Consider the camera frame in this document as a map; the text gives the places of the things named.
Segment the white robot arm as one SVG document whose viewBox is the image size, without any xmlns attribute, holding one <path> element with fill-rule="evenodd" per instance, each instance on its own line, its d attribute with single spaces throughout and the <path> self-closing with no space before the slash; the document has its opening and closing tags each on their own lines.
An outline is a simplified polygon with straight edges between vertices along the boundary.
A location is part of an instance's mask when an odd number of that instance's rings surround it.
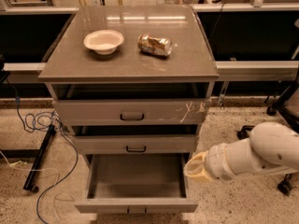
<svg viewBox="0 0 299 224">
<path fill-rule="evenodd" d="M 198 182 L 229 181 L 237 175 L 278 175 L 299 171 L 299 134 L 291 128 L 264 122 L 248 138 L 221 143 L 194 155 L 184 174 Z"/>
</svg>

